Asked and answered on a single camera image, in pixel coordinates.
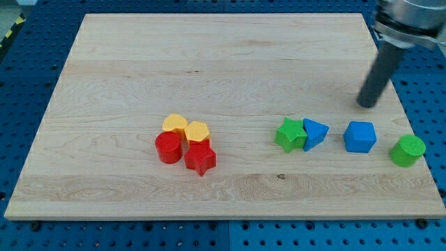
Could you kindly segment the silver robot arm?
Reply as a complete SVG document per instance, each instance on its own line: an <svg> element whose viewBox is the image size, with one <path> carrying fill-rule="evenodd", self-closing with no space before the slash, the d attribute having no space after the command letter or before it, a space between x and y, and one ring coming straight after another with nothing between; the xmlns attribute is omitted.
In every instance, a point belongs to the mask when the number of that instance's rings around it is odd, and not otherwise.
<svg viewBox="0 0 446 251"><path fill-rule="evenodd" d="M378 0L373 29L401 49L444 45L445 0Z"/></svg>

